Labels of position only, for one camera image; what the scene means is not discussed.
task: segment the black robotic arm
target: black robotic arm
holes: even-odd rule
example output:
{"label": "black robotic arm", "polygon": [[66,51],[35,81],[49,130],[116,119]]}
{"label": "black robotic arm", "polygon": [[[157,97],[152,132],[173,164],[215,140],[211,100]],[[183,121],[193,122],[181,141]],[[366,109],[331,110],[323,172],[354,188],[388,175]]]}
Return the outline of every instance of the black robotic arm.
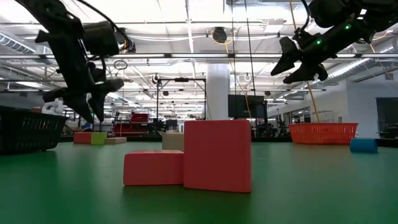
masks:
{"label": "black robotic arm", "polygon": [[[398,22],[398,0],[313,0],[309,7],[305,0],[302,2],[318,26],[332,28],[322,35],[311,35],[305,32],[305,27],[298,28],[293,39],[299,48],[288,37],[280,40],[282,57],[271,75],[294,68],[298,60],[302,62],[284,83],[314,80],[316,74],[319,80],[326,80],[323,61],[337,58],[336,54],[352,43],[370,44],[375,33]],[[361,15],[362,9],[366,9],[365,15]]]}
{"label": "black robotic arm", "polygon": [[[63,98],[64,103],[92,123],[90,107],[100,121],[104,120],[104,100],[109,92],[119,90],[123,80],[107,80],[104,58],[119,53],[116,36],[121,36],[108,21],[83,26],[59,0],[16,0],[48,30],[39,31],[36,42],[48,42],[65,79],[67,88],[47,92],[45,102]],[[86,51],[100,59],[96,68]],[[87,103],[87,93],[91,98]]]}

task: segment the white object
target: white object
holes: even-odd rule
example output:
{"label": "white object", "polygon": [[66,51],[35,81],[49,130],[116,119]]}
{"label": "white object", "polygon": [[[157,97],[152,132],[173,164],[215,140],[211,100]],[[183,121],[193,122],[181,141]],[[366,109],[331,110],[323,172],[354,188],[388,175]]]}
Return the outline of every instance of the white object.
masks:
{"label": "white object", "polygon": [[53,102],[45,103],[42,108],[43,114],[52,114],[62,116],[63,103],[62,101],[55,99]]}

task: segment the wooden block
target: wooden block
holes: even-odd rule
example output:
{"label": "wooden block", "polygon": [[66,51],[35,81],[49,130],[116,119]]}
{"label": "wooden block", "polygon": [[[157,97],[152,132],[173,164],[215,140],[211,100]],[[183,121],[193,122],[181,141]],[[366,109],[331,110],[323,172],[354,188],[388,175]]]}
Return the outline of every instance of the wooden block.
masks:
{"label": "wooden block", "polygon": [[127,138],[125,138],[125,137],[105,139],[105,144],[120,144],[120,143],[125,143],[125,142],[127,142]]}
{"label": "wooden block", "polygon": [[90,144],[92,133],[75,132],[73,135],[73,143],[75,144]]}
{"label": "wooden block", "polygon": [[184,133],[163,133],[162,150],[184,151]]}
{"label": "wooden block", "polygon": [[91,134],[91,144],[93,145],[103,145],[105,144],[106,133],[92,133]]}

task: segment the red cube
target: red cube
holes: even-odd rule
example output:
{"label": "red cube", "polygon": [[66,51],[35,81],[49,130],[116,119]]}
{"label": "red cube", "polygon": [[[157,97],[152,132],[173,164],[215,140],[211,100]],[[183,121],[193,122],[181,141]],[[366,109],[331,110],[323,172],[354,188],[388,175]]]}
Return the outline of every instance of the red cube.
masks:
{"label": "red cube", "polygon": [[124,185],[183,183],[182,151],[134,151],[124,156]]}
{"label": "red cube", "polygon": [[247,120],[187,121],[184,187],[251,192],[251,126]]}
{"label": "red cube", "polygon": [[73,135],[73,143],[75,143],[75,144],[91,144],[91,134],[92,133],[75,132]]}

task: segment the green table surface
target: green table surface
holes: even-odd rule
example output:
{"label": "green table surface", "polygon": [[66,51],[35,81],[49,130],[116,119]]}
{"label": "green table surface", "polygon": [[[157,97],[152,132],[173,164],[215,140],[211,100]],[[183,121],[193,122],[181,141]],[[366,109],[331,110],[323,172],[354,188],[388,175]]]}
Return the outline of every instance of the green table surface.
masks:
{"label": "green table surface", "polygon": [[0,223],[398,223],[398,150],[253,143],[251,194],[125,187],[123,159],[161,143],[60,143],[0,157]]}

